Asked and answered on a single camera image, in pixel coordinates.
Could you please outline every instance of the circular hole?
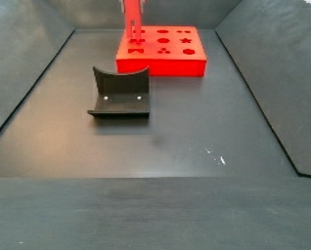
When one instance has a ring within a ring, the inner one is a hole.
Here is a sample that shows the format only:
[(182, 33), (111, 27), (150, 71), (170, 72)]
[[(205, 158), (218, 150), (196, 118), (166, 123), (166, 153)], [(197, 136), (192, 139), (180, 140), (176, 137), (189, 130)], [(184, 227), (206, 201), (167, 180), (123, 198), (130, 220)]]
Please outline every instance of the circular hole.
[(161, 33), (161, 34), (165, 34), (165, 33), (169, 33), (170, 31), (166, 30), (166, 29), (161, 29), (161, 30), (157, 30), (157, 32)]
[(169, 42), (170, 42), (170, 39), (167, 39), (167, 38), (159, 38), (159, 39), (158, 39), (158, 42), (159, 42), (159, 43), (169, 43)]
[(193, 54), (194, 54), (194, 50), (190, 50), (190, 49), (185, 49), (185, 50), (182, 50), (182, 52), (184, 52), (186, 55), (193, 55)]

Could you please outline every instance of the white speck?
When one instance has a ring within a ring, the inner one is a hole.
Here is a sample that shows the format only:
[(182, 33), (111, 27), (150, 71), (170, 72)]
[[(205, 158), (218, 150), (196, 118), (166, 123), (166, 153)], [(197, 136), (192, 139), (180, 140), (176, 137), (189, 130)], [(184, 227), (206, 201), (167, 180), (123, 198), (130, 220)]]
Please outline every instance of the white speck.
[(222, 161), (224, 165), (226, 165), (226, 163), (225, 163), (225, 160), (224, 160), (224, 157), (222, 157), (222, 156), (221, 156), (221, 161)]

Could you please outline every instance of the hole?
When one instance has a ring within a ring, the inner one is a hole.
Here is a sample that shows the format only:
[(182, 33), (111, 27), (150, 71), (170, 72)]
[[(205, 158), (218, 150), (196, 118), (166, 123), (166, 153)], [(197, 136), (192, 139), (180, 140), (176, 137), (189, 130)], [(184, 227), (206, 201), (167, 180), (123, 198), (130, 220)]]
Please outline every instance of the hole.
[(186, 55), (193, 55), (193, 54), (194, 54), (194, 50), (190, 50), (190, 49), (185, 49), (185, 50), (182, 50), (182, 52), (184, 52)]
[(166, 48), (161, 48), (161, 50), (158, 51), (158, 54), (170, 54), (172, 52), (166, 49)]
[(181, 42), (182, 42), (182, 43), (190, 43), (190, 42), (192, 42), (192, 39), (184, 38), (184, 39), (181, 39)]
[(131, 53), (139, 53), (139, 54), (143, 54), (143, 49), (129, 49), (129, 54)]
[(158, 39), (158, 42), (159, 42), (159, 43), (169, 43), (169, 42), (170, 42), (170, 39), (167, 39), (167, 38), (159, 38), (159, 39)]
[(137, 39), (133, 38), (133, 39), (130, 40), (130, 43), (145, 43), (145, 39), (138, 39), (138, 40), (137, 40)]
[(165, 33), (169, 33), (170, 31), (166, 30), (166, 29), (161, 29), (161, 30), (157, 30), (157, 32), (161, 33), (161, 34), (165, 34)]

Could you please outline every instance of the black plastic part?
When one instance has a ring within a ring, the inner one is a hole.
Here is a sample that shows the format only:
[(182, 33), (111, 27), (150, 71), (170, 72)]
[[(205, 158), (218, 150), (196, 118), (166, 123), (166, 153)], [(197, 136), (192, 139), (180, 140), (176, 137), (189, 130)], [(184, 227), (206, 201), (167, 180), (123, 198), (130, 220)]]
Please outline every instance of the black plastic part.
[(149, 115), (149, 68), (130, 74), (114, 74), (92, 68), (98, 100), (92, 116)]

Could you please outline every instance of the star-shaped hole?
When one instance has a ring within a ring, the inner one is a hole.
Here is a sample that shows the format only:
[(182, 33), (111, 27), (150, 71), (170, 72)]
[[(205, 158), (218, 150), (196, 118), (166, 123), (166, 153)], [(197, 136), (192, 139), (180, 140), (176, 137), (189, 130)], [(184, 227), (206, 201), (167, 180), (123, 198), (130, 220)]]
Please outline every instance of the star-shaped hole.
[(181, 39), (181, 42), (182, 42), (182, 43), (190, 43), (190, 42), (192, 42), (192, 39), (184, 38), (184, 39)]

